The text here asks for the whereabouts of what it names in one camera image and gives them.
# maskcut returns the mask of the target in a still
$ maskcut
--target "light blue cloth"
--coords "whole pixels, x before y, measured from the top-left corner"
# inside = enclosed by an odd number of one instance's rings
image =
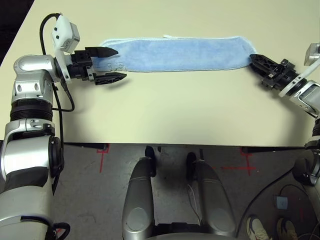
[[[173,72],[231,70],[250,64],[256,49],[242,36],[228,38],[121,38],[108,39],[102,47],[119,54],[93,58],[97,71]]]

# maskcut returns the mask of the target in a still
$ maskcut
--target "person's foot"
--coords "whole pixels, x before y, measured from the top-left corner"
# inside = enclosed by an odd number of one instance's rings
[[[279,240],[298,240],[296,228],[292,221],[280,218],[276,224]]]
[[[148,158],[151,158],[151,161],[150,161],[150,166],[151,166],[150,176],[151,177],[155,177],[156,174],[157,174],[157,160],[156,160],[155,151],[154,151],[152,146],[146,146],[146,148],[144,150],[144,156],[146,156]]]
[[[194,180],[195,175],[195,164],[194,162],[197,160],[197,156],[194,152],[189,152],[186,156],[185,165],[186,165],[186,179],[188,182],[192,182]]]
[[[246,232],[250,240],[272,240],[257,216],[249,216],[246,220]]]

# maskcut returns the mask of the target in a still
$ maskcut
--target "floor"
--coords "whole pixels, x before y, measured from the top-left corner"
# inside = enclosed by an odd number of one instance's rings
[[[196,145],[153,145],[157,157],[157,175],[152,179],[154,215],[157,223],[196,223],[186,190],[185,159],[188,152],[203,149],[204,159],[216,170],[229,197],[236,222],[251,199],[268,183],[289,170],[301,150],[241,153],[239,147]],[[109,151],[66,146],[65,169],[54,197],[56,222],[71,225],[69,240],[122,239],[121,217],[131,172],[144,155],[142,144],[111,144]],[[310,233],[316,217],[304,194],[286,187],[288,210],[278,210],[274,196],[282,186],[295,184],[292,175],[270,187],[252,205],[248,214],[261,219],[270,237],[277,238],[278,217],[290,218],[298,235]],[[245,225],[240,239],[248,239]]]

